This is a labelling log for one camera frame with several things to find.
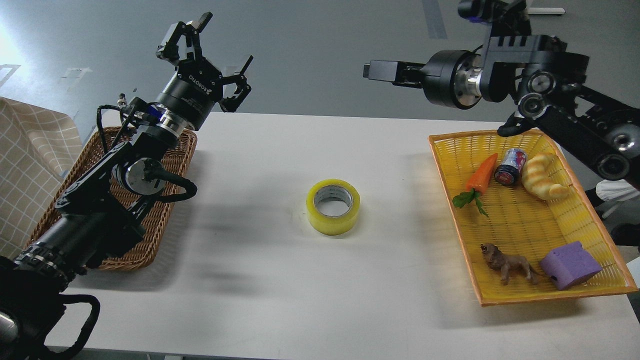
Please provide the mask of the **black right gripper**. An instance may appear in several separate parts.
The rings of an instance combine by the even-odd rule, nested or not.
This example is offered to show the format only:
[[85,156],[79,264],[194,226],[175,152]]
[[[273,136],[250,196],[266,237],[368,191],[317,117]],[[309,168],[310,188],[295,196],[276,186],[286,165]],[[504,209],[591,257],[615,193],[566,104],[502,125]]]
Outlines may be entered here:
[[429,102],[453,109],[471,109],[477,95],[467,88],[467,76],[477,55],[468,50],[441,50],[426,64],[409,61],[370,60],[363,78],[398,87],[423,89]]

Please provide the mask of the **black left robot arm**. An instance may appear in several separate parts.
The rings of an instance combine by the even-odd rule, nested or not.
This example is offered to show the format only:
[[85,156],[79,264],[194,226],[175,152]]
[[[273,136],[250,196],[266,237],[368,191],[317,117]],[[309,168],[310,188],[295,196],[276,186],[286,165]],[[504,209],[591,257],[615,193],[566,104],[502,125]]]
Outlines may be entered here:
[[101,304],[89,294],[66,294],[69,283],[109,257],[139,244],[156,203],[193,198],[197,185],[162,165],[185,130],[199,130],[216,104],[233,113],[251,91],[242,69],[225,76],[202,54],[201,32],[211,12],[170,26],[158,59],[174,74],[155,101],[117,105],[121,126],[110,145],[96,125],[103,157],[55,201],[61,218],[14,259],[1,258],[1,358],[69,360],[83,350]]

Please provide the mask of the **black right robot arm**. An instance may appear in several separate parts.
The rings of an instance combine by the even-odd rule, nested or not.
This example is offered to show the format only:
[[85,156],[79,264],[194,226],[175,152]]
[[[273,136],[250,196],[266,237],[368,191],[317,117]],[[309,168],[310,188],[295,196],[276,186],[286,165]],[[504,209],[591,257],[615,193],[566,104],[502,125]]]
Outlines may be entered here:
[[532,34],[523,0],[462,0],[458,14],[488,26],[478,50],[438,51],[425,64],[371,60],[363,77],[421,89],[432,104],[453,109],[510,97],[516,109],[499,136],[540,129],[602,179],[639,187],[639,109],[585,85],[587,55]]

